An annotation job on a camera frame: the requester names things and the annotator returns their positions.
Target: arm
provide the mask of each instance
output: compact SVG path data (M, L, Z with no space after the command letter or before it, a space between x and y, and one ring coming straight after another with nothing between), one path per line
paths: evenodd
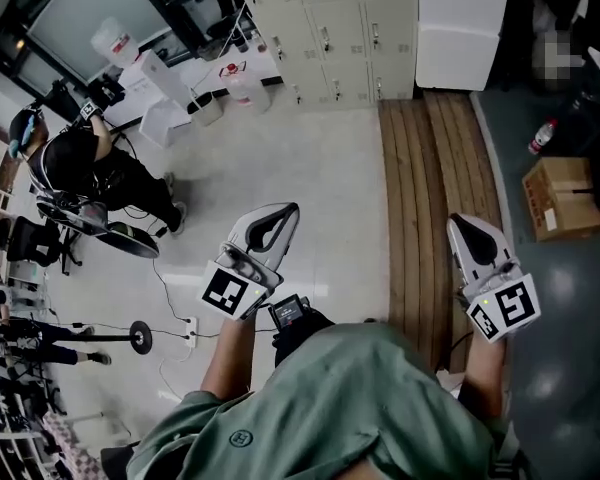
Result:
M90 118L93 133L98 137L98 149L96 150L96 159L101 160L111 152L113 143L111 142L111 134L105 126L104 121L97 115L93 114Z
M505 340L489 343L479 331L473 333L458 400L480 421L502 416L502 372L506 351Z
M249 392L256 319L225 320L211 364L200 386L220 400L232 400Z
M9 313L9 306L6 304L0 304L0 323L2 325L9 325L9 317L11 314Z

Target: shoe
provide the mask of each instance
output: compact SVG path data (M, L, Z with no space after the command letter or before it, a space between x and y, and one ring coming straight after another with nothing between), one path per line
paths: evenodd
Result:
M94 352L93 354L89 354L88 357L90 361L104 364L105 366L109 366L111 364L111 356L109 354L105 354L104 352Z
M184 231L184 221L187 219L187 205L182 201L178 201L177 203L173 203L173 206L180 212L180 225L178 226L178 229L171 231L171 234L173 236L178 236Z
M81 330L78 333L78 336L93 336L95 333L96 333L96 330L93 327L93 325L89 325L89 326L85 327L83 330Z
M169 191L169 195L173 197L173 183L175 182L175 176L172 172L167 172L162 177L162 179L167 184L167 190Z

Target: office chair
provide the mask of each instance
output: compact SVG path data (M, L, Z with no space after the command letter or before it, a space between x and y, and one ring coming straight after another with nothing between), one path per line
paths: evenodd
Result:
M67 228L64 240L61 240L62 233L51 219L47 219L45 225L40 225L25 217L18 217L11 233L10 227L10 219L0 219L0 249L7 251L7 261L29 260L41 267L48 267L61 259L62 273L66 276L69 275L67 259L74 265L82 266L71 250L80 233ZM39 247L47 247L47 252L43 253Z

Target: gray floor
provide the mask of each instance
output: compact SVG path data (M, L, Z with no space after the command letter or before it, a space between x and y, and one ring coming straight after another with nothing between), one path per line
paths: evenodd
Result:
M524 88L480 94L509 199L516 253L534 275L542 318L512 341L512 417L543 480L600 478L600 233L536 243L522 177L527 144L555 98Z

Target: person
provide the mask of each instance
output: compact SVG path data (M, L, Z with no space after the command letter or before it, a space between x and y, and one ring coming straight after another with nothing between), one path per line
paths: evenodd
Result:
M93 327L78 333L82 336L94 334ZM0 366L13 368L15 360L29 363L78 364L92 361L103 365L111 364L111 357L103 352L85 353L55 345L67 337L76 336L69 329L27 318L12 317L9 306L0 303Z
M504 341L473 335L459 400L382 323L315 310L274 337L249 393L255 318L225 320L199 391L136 448L129 480L486 478L504 440Z
M187 208L182 202L172 203L173 175L155 179L137 159L113 146L97 112L87 121L92 130L73 126L49 140L42 111L35 105L27 107L9 127L9 153L13 158L21 153L48 189L100 201L108 211L133 205L180 234Z

